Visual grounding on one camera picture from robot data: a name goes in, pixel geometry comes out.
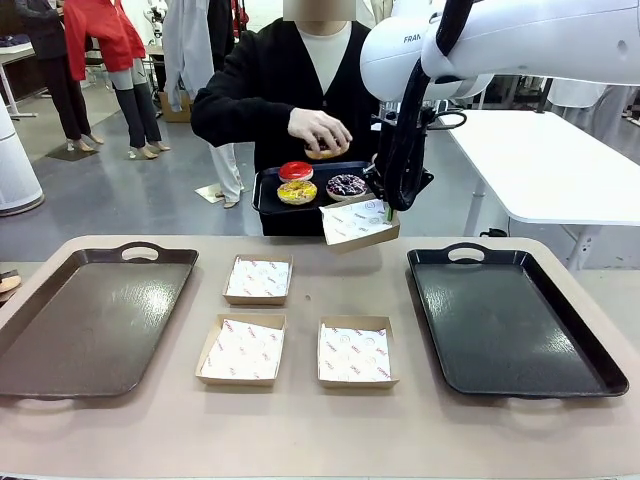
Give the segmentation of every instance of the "brown box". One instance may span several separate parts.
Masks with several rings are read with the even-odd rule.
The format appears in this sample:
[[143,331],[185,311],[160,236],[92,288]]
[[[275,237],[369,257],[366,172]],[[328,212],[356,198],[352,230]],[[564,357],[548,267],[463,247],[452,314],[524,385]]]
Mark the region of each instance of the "brown box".
[[[334,208],[344,207],[345,205],[352,205],[355,203],[367,202],[369,200],[374,200],[375,195],[368,194],[364,197],[358,197],[351,200],[345,200],[344,202],[334,203],[333,205],[329,205],[328,207],[324,207],[325,209],[331,210]],[[334,253],[343,254],[349,253],[354,250],[359,250],[361,248],[369,247],[371,245],[376,245],[378,243],[388,242],[389,240],[395,240],[400,235],[400,219],[398,218],[398,212],[395,212],[393,215],[393,219],[391,220],[392,227],[383,230],[382,232],[374,233],[371,235],[367,235],[366,237],[356,238],[354,240],[347,240],[344,242],[332,243],[327,238],[327,245],[329,246],[329,250]]]
[[269,328],[277,328],[282,330],[283,336],[286,333],[287,327],[287,319],[285,315],[251,315],[251,314],[241,314],[241,313],[225,313],[218,315],[216,317],[211,330],[209,330],[209,334],[207,335],[207,339],[204,342],[204,346],[202,347],[202,352],[200,353],[200,359],[198,360],[198,366],[196,368],[196,377],[207,385],[251,385],[251,386],[263,386],[269,387],[272,386],[276,378],[278,377],[278,372],[280,371],[280,363],[282,362],[282,350],[280,350],[280,358],[278,359],[278,368],[276,369],[276,373],[273,378],[262,378],[262,379],[232,379],[232,378],[212,378],[204,375],[202,373],[202,367],[209,356],[209,352],[213,348],[214,344],[220,332],[222,331],[222,326],[225,320],[235,320],[237,322],[248,323],[251,325],[259,325],[262,327]]
[[[231,280],[231,275],[233,273],[233,269],[238,260],[241,261],[261,261],[261,262],[282,262],[287,263],[289,265],[289,276],[287,277],[287,287],[284,295],[279,296],[259,296],[259,297],[250,297],[250,296],[238,296],[238,295],[227,295],[229,290],[229,281]],[[227,276],[227,281],[224,283],[224,289],[222,290],[222,296],[229,302],[230,305],[284,305],[287,301],[287,295],[289,294],[289,285],[291,284],[291,276],[293,273],[293,256],[292,255],[236,255],[233,259],[233,264],[231,265],[231,270],[229,271],[229,275]]]
[[187,92],[181,92],[182,95],[182,111],[174,112],[169,105],[169,97],[165,92],[160,92],[160,104],[162,106],[162,117],[167,123],[189,123],[191,122],[191,99]]
[[[355,330],[386,330],[389,353],[390,376],[388,381],[349,382],[339,380],[323,380],[320,378],[320,365],[323,361],[320,345],[322,342],[322,325],[328,328],[349,328]],[[318,381],[326,388],[392,388],[399,381],[398,364],[395,360],[395,343],[389,317],[371,316],[330,316],[322,317],[318,326]]]

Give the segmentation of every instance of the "paper on floor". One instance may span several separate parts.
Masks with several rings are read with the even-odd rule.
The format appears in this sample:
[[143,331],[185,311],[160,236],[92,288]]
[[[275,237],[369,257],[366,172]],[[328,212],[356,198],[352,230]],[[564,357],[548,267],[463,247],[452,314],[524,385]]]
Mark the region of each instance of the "paper on floor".
[[224,320],[201,374],[236,380],[275,378],[283,340],[282,330]]
[[283,297],[289,284],[289,264],[238,258],[229,277],[226,295],[234,297]]
[[320,380],[386,382],[391,379],[386,330],[332,328],[320,332]]
[[374,199],[343,207],[324,208],[322,224],[329,245],[348,242],[393,228],[382,200]]

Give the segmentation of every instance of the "cardboard box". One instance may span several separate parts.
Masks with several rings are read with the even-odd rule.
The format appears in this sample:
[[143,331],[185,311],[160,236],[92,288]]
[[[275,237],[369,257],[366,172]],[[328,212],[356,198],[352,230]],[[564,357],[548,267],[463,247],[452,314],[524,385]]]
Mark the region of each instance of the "cardboard box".
[[162,106],[162,117],[167,123],[189,123],[191,122],[191,108],[193,103],[187,92],[181,92],[182,95],[182,111],[174,112],[169,105],[169,97],[165,92],[160,92],[160,104]]
[[[277,362],[278,365],[275,370],[275,374],[273,378],[259,378],[259,379],[249,379],[249,378],[217,378],[208,376],[206,372],[203,372],[203,367],[205,366],[205,362],[209,357],[209,354],[216,344],[216,340],[220,337],[222,332],[225,320],[233,320],[235,322],[241,322],[251,325],[257,325],[261,327],[274,328],[282,331],[282,343],[280,344],[279,350],[275,352],[277,354]],[[280,370],[280,362],[282,361],[282,349],[284,347],[284,336],[286,332],[286,317],[285,315],[249,315],[249,314],[240,314],[240,313],[225,313],[218,315],[216,321],[213,323],[209,334],[207,335],[207,339],[204,342],[204,346],[202,347],[202,352],[200,353],[200,359],[198,360],[198,366],[196,368],[196,377],[207,385],[251,385],[251,386],[264,386],[269,387],[275,383],[276,378],[278,377],[278,371]]]
[[[232,276],[234,275],[234,269],[238,262],[275,262],[286,263],[289,268],[287,269],[287,277],[276,279],[278,282],[281,280],[284,282],[282,285],[278,285],[278,291],[275,293],[267,294],[259,293],[251,295],[250,289],[247,295],[238,295],[237,288],[230,291],[230,283],[232,282]],[[229,302],[230,305],[284,305],[289,294],[289,285],[291,284],[291,276],[293,273],[293,256],[291,255],[236,255],[231,266],[231,271],[227,277],[227,281],[224,284],[222,290],[222,296]],[[269,282],[273,285],[276,283],[273,279],[269,279]]]
[[[354,331],[358,331],[358,335],[361,335],[364,339],[366,339],[365,335],[362,335],[362,332],[371,332],[378,335],[378,332],[384,330],[384,335],[386,337],[387,344],[387,354],[388,354],[388,363],[390,371],[385,374],[387,380],[377,380],[377,381],[351,381],[351,380],[328,380],[321,377],[321,365],[325,364],[328,360],[325,357],[323,352],[326,352],[326,348],[323,348],[323,342],[325,338],[323,338],[323,328],[325,326],[328,329],[352,329]],[[346,342],[344,345],[349,345],[353,347],[352,344]],[[366,355],[366,351],[358,352],[355,350],[358,355],[363,354]],[[337,368],[353,368],[353,360],[348,358],[341,358],[339,362],[342,362],[342,365],[338,365]],[[399,381],[398,376],[398,365],[395,360],[395,344],[393,341],[393,331],[391,330],[391,322],[389,321],[389,317],[369,317],[369,316],[331,316],[331,317],[322,317],[320,319],[320,325],[318,327],[318,381],[320,384],[326,388],[392,388]]]
[[327,241],[327,245],[329,246],[329,250],[339,254],[348,253],[354,250],[359,250],[361,248],[369,247],[371,245],[376,245],[382,242],[388,242],[389,240],[395,240],[396,238],[398,238],[398,236],[400,235],[400,219],[398,218],[397,212],[394,213],[393,219],[391,220],[391,222],[389,222],[390,227],[382,231],[377,231],[358,238],[351,238],[350,235],[344,234],[341,234],[341,237],[339,237],[338,235],[332,233],[332,231],[335,231],[335,229],[332,230],[331,226],[335,225],[335,223],[331,222],[331,219],[329,218],[331,210],[345,207],[347,205],[366,205],[367,202],[374,202],[375,200],[375,195],[369,194],[365,195],[364,197],[345,200],[344,202],[338,202],[328,207],[320,208],[320,211],[322,212],[322,226],[325,231],[325,239]]

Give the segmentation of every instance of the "yellow frosted donut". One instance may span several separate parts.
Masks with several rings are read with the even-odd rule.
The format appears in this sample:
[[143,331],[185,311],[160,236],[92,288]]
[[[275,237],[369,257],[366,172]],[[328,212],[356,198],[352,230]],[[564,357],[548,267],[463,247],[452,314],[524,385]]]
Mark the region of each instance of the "yellow frosted donut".
[[289,205],[304,205],[316,198],[318,187],[308,180],[294,180],[278,187],[278,198]]

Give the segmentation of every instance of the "black tray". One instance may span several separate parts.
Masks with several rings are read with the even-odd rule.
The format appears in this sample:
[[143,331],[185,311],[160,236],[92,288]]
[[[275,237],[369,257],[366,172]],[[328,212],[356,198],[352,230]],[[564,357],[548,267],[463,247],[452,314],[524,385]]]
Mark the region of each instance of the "black tray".
[[305,205],[287,205],[278,198],[278,187],[282,181],[278,175],[280,167],[268,168],[256,174],[253,190],[253,208],[263,215],[277,215],[289,212],[305,212],[317,210],[335,203],[327,194],[327,183],[331,178],[341,174],[351,174],[362,178],[362,170],[370,165],[368,162],[311,163],[313,178],[311,181],[318,187],[318,195],[311,203]]
[[[123,259],[134,247],[158,256]],[[146,242],[72,253],[0,330],[0,395],[57,400],[133,389],[197,258]]]
[[[484,259],[450,259],[463,248]],[[461,243],[408,258],[453,389],[523,398],[627,392],[625,375],[530,253]]]

